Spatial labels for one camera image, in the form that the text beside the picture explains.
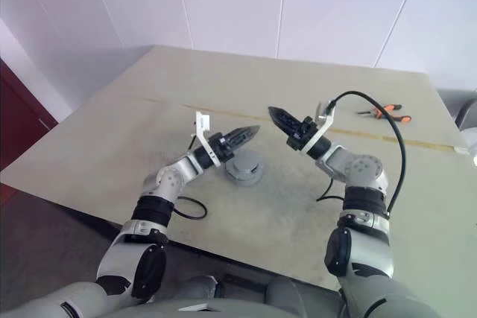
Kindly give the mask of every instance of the table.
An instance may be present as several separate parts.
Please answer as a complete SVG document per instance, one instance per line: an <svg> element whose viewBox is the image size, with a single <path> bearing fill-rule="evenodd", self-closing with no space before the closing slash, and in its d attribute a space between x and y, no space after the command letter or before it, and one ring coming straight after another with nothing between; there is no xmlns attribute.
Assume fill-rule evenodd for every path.
<svg viewBox="0 0 477 318"><path fill-rule="evenodd" d="M391 218L395 278L444 316L473 312L477 282L477 171L445 106L424 74L153 47L1 173L1 181L88 214L123 223L142 180L186 151L195 110L212 131L260 124L248 149L265 174L252 188L211 168L184 194L209 208L202 221L173 216L170 239L323 287L337 282L323 264L341 203L314 198L329 178L285 144L268 118L279 106L299 119L318 101L357 89L403 105L408 170ZM338 103L329 139L379 157L389 196L400 170L386 121L360 118L360 98ZM343 194L335 184L330 194Z"/></svg>

